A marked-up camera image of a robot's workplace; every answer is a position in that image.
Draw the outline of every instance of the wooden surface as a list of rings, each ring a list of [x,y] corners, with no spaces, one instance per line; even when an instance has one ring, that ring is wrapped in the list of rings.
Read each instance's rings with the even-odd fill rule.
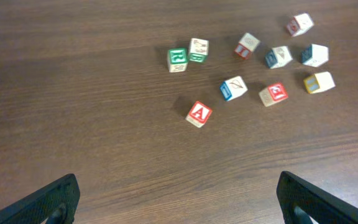
[[[315,26],[291,38],[291,16]],[[245,32],[263,44],[234,56]],[[168,73],[169,48],[209,40],[206,63]],[[302,65],[309,44],[330,61]],[[271,47],[294,61],[267,69]],[[337,87],[307,94],[329,71]],[[219,86],[241,75],[230,102]],[[289,99],[258,92],[283,82]],[[213,109],[198,129],[184,116]],[[75,223],[283,223],[275,195],[289,170],[358,207],[358,0],[0,1],[0,209],[67,174]]]

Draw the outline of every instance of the toy block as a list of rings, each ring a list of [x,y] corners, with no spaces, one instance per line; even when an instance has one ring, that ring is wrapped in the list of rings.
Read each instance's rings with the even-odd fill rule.
[[[194,124],[197,128],[202,127],[211,116],[212,110],[197,101],[190,112],[187,114],[186,120]]]
[[[270,69],[284,67],[292,61],[291,53],[287,46],[274,47],[265,56],[267,66]]]
[[[248,88],[241,76],[226,80],[221,85],[221,91],[226,101],[242,96],[247,90]]]
[[[189,46],[189,60],[192,62],[204,62],[208,56],[208,40],[192,38]]]
[[[328,61],[328,47],[311,44],[302,52],[302,64],[319,67]]]
[[[188,64],[186,49],[170,49],[167,61],[169,72],[184,72]]]
[[[313,20],[307,13],[303,13],[297,16],[294,16],[290,23],[287,25],[287,29],[290,32],[292,37],[304,34],[310,28],[314,26]]]
[[[243,59],[248,59],[259,44],[260,41],[258,39],[253,35],[246,33],[239,41],[239,45],[234,49],[234,52],[240,55]]]
[[[303,80],[308,93],[321,93],[335,87],[333,76],[329,72],[316,73]]]
[[[272,106],[288,98],[288,94],[281,83],[268,86],[259,92],[259,96],[265,106]]]

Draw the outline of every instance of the wooden block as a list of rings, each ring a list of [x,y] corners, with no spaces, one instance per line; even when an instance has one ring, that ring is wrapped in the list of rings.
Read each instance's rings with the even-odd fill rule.
[[[284,67],[292,61],[291,53],[287,46],[274,47],[265,56],[267,66],[270,69]]]
[[[298,35],[304,34],[313,26],[314,23],[310,15],[307,13],[303,13],[294,16],[291,19],[290,23],[288,23],[287,29],[290,32],[291,36],[296,37]]]
[[[192,38],[189,46],[189,60],[202,63],[208,56],[208,40]]]
[[[184,72],[188,64],[186,49],[170,49],[167,62],[169,72]]]
[[[321,93],[335,87],[333,76],[329,72],[311,75],[303,80],[308,93]]]
[[[260,41],[258,39],[256,39],[253,35],[246,33],[239,41],[239,44],[236,49],[234,49],[234,52],[240,55],[243,59],[248,59],[259,44]]]
[[[259,92],[259,96],[265,106],[272,106],[288,98],[288,94],[281,83],[268,86]]]
[[[302,64],[319,67],[328,61],[328,47],[311,44],[302,52]]]
[[[248,90],[241,76],[226,80],[221,85],[221,91],[226,101],[242,96]]]
[[[211,116],[211,113],[212,110],[210,108],[197,101],[187,114],[186,120],[194,124],[197,128],[200,128],[208,120],[209,116]]]

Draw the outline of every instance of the blue block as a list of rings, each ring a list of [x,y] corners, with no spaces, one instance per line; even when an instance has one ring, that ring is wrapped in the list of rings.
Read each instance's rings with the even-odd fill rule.
[[[275,64],[277,64],[277,58],[274,55],[273,50],[271,50],[267,55],[265,56],[267,66],[269,68],[272,68]]]
[[[309,46],[306,50],[302,52],[302,63],[307,62],[313,56],[312,47]]]
[[[230,92],[229,87],[226,85],[226,82],[221,85],[221,91],[223,93],[224,100],[230,100],[232,94]]]

